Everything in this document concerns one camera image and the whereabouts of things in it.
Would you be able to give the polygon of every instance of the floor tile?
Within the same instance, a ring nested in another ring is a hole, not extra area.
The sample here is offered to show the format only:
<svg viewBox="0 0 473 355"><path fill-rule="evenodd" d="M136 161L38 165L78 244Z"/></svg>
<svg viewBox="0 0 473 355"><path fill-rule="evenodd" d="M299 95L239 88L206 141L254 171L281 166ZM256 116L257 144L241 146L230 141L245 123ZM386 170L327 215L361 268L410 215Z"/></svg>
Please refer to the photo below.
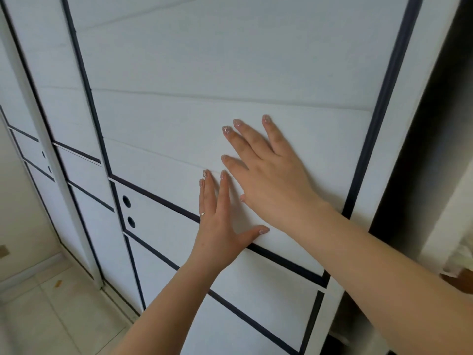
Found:
<svg viewBox="0 0 473 355"><path fill-rule="evenodd" d="M12 301L13 299L19 297L20 295L30 291L37 285L38 285L38 282L36 281L34 276L32 276L31 278L28 278L27 280L22 281L20 284L12 286L11 288L0 293L0 305L6 304Z"/></svg>
<svg viewBox="0 0 473 355"><path fill-rule="evenodd" d="M40 286L83 355L95 355L126 326L91 281L74 267Z"/></svg>
<svg viewBox="0 0 473 355"><path fill-rule="evenodd" d="M59 273L62 273L64 270L72 266L71 262L68 259L63 259L60 262L50 266L49 268L43 270L42 272L37 273L34 277L38 281L38 284L44 283L46 280L51 279L53 276L56 276Z"/></svg>
<svg viewBox="0 0 473 355"><path fill-rule="evenodd" d="M115 347L120 343L121 339L123 339L128 330L129 328L125 328L120 331L120 333L118 333L117 336L115 336L107 345L105 345L105 347L100 350L97 355L110 355L112 350L115 349Z"/></svg>
<svg viewBox="0 0 473 355"><path fill-rule="evenodd" d="M0 354L80 355L39 286L0 307Z"/></svg>

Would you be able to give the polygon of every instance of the forearm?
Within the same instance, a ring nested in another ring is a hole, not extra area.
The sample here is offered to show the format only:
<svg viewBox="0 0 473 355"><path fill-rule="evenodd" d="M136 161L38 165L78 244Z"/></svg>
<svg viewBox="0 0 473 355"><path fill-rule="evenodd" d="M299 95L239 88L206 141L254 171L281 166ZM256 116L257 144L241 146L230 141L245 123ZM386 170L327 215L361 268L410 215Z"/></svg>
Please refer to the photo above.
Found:
<svg viewBox="0 0 473 355"><path fill-rule="evenodd" d="M179 354L215 277L189 259L139 317L114 354Z"/></svg>
<svg viewBox="0 0 473 355"><path fill-rule="evenodd" d="M297 223L291 236L400 354L471 350L473 307L463 294L327 206Z"/></svg>

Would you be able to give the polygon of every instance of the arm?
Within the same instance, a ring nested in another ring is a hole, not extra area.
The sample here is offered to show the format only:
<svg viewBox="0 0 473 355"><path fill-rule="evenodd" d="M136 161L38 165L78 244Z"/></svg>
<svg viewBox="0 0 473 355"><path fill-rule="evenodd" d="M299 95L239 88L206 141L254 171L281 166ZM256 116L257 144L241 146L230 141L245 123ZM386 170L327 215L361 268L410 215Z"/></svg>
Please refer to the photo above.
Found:
<svg viewBox="0 0 473 355"><path fill-rule="evenodd" d="M399 354L469 354L473 302L337 213L312 190L304 167L269 116L264 138L241 120L224 135L245 162L222 161L263 220L307 250L344 287Z"/></svg>
<svg viewBox="0 0 473 355"><path fill-rule="evenodd" d="M217 275L268 227L236 234L230 224L228 175L221 174L219 198L209 171L204 171L199 195L201 222L192 253L150 306L143 312L114 355L177 355L205 295Z"/></svg>

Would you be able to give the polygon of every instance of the finger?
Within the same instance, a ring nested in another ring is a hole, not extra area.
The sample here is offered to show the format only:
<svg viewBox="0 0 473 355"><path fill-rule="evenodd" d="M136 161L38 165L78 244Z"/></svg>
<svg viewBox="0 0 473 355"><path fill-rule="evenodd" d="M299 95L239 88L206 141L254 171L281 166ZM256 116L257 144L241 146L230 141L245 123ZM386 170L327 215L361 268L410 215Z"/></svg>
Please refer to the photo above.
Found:
<svg viewBox="0 0 473 355"><path fill-rule="evenodd" d="M264 160L274 156L274 152L269 148L268 143L257 131L239 119L233 120L233 125L245 138L257 156Z"/></svg>
<svg viewBox="0 0 473 355"><path fill-rule="evenodd" d="M241 160L244 161L248 167L260 159L251 149L248 142L245 141L245 139L236 133L230 126L224 126L222 131L232 147L240 156Z"/></svg>
<svg viewBox="0 0 473 355"><path fill-rule="evenodd" d="M205 206L204 206L205 181L204 179L199 179L199 187L201 188L199 191L199 214L202 214L205 212Z"/></svg>
<svg viewBox="0 0 473 355"><path fill-rule="evenodd" d="M226 154L222 155L222 162L225 167L227 167L228 172L230 172L233 178L244 187L242 182L245 182L246 175L248 174L248 169L246 169L240 162L235 158L230 157Z"/></svg>
<svg viewBox="0 0 473 355"><path fill-rule="evenodd" d="M205 214L215 214L217 206L217 198L215 196L215 185L212 178L212 173L206 169L202 173L205 179L204 186L204 209Z"/></svg>
<svg viewBox="0 0 473 355"><path fill-rule="evenodd" d="M263 116L263 127L268 134L269 142L271 143L271 147L273 148L275 154L280 156L292 156L294 155L294 151L290 146L287 139L282 135L279 128L274 124L271 117L265 114Z"/></svg>
<svg viewBox="0 0 473 355"><path fill-rule="evenodd" d="M249 231L241 233L238 235L238 241L244 247L247 247L251 243L253 243L256 238L258 238L262 234L266 234L269 232L269 228L265 227L264 225L257 225L251 228Z"/></svg>
<svg viewBox="0 0 473 355"><path fill-rule="evenodd" d="M219 197L217 199L217 212L224 216L230 215L230 190L228 189L228 174L222 170L220 175Z"/></svg>

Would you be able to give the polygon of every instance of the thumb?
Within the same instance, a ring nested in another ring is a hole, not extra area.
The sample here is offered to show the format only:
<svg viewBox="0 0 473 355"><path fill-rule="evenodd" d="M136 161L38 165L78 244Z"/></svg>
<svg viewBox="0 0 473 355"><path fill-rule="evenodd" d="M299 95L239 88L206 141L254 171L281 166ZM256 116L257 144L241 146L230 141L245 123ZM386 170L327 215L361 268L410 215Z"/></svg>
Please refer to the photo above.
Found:
<svg viewBox="0 0 473 355"><path fill-rule="evenodd" d="M269 232L269 228L264 225L257 225L251 228L249 231L243 232L238 235L238 239L245 248L256 240L260 235Z"/></svg>

